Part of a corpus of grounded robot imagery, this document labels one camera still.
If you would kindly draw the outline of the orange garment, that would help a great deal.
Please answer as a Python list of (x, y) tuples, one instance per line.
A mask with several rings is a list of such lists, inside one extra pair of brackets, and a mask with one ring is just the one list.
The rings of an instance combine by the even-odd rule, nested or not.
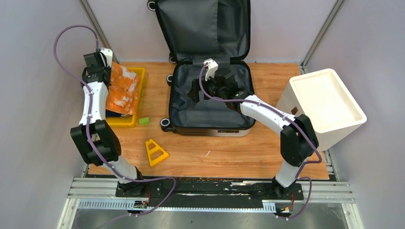
[(112, 62), (111, 85), (106, 109), (121, 115), (135, 115), (138, 108), (141, 75)]

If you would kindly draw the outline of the space astronaut hardshell suitcase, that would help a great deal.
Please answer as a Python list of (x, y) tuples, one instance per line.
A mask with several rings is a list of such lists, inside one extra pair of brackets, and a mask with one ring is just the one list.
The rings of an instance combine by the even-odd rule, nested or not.
[(176, 63), (167, 76), (169, 116), (160, 121), (164, 132), (180, 135), (245, 136), (253, 118), (230, 110), (225, 103), (195, 102), (187, 96), (199, 88), (203, 62), (213, 59), (219, 68), (229, 68), (237, 84), (252, 91), (251, 71), (244, 59), (250, 50), (250, 1), (248, 0), (157, 0), (154, 9), (170, 61)]

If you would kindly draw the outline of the white drawer storage box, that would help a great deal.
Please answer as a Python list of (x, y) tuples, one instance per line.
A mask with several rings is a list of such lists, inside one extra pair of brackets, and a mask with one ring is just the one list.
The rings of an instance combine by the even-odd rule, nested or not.
[(330, 68), (290, 78), (276, 108), (308, 116), (319, 151), (330, 149), (367, 121), (348, 88)]

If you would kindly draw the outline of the navy blue garment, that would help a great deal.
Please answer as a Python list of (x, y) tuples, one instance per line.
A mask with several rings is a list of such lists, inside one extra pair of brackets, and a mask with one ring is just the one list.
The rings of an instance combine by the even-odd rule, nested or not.
[(131, 115), (130, 114), (113, 113), (111, 116), (116, 117), (116, 118), (127, 118), (127, 117), (129, 117)]

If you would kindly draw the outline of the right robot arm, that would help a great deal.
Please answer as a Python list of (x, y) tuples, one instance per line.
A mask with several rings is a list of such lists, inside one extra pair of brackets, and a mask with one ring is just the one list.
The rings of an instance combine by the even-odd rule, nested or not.
[(203, 92), (205, 100), (223, 102), (229, 109), (259, 121), (280, 137), (283, 162), (272, 188), (275, 197), (287, 198), (292, 192), (291, 185), (308, 163), (308, 158), (313, 153), (319, 153), (319, 142), (310, 118), (304, 114), (288, 114), (265, 103), (252, 91), (240, 87), (233, 73), (216, 73), (210, 79), (199, 76), (192, 81), (187, 96), (197, 103), (200, 92)]

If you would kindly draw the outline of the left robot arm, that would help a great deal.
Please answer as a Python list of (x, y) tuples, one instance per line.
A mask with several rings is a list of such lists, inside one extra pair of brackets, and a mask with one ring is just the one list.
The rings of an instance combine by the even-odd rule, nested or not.
[(112, 58), (113, 51), (107, 48), (84, 55), (83, 114), (79, 125), (71, 128), (70, 135), (86, 164), (108, 169), (120, 184), (129, 183), (128, 191), (133, 196), (141, 197), (146, 192), (142, 174), (122, 156), (119, 139), (106, 121)]

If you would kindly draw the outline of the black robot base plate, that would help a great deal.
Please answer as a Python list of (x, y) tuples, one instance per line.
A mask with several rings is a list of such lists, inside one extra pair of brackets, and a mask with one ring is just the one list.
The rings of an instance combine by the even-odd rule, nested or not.
[(225, 178), (163, 179), (117, 185), (115, 196), (139, 198), (161, 208), (260, 208), (264, 200), (289, 205), (304, 199), (301, 184), (280, 188), (271, 179), (248, 181)]

